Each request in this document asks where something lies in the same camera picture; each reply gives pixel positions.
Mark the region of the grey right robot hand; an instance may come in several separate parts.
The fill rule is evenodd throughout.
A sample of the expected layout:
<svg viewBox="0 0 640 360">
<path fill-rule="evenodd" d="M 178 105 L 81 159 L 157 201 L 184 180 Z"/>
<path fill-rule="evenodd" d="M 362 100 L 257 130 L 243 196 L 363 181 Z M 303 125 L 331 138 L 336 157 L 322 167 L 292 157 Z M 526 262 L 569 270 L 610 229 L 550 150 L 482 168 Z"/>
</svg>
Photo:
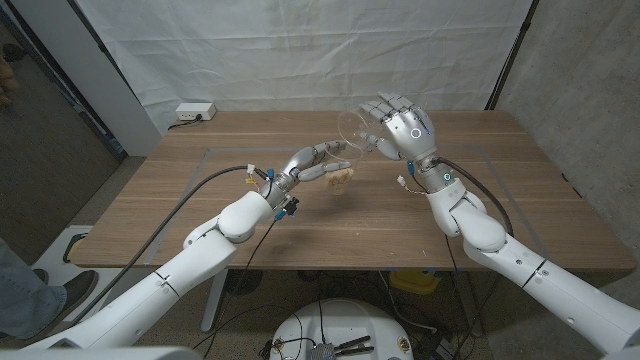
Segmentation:
<svg viewBox="0 0 640 360">
<path fill-rule="evenodd" d="M 369 125 L 359 137 L 394 161 L 421 161 L 437 151 L 433 122 L 421 107 L 395 93 L 379 97 L 360 105 Z"/>
</svg>

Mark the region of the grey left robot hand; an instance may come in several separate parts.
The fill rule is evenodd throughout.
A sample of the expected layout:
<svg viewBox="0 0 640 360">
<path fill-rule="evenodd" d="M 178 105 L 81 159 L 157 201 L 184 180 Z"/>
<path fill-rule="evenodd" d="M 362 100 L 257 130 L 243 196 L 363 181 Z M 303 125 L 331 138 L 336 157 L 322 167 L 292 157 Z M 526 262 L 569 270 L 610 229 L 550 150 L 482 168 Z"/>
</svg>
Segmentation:
<svg viewBox="0 0 640 360">
<path fill-rule="evenodd" d="M 351 168 L 354 160 L 339 157 L 346 148 L 344 140 L 333 140 L 299 150 L 275 173 L 272 181 L 265 183 L 266 189 L 261 195 L 275 208 L 300 182 L 314 181 L 326 173 Z"/>
</svg>

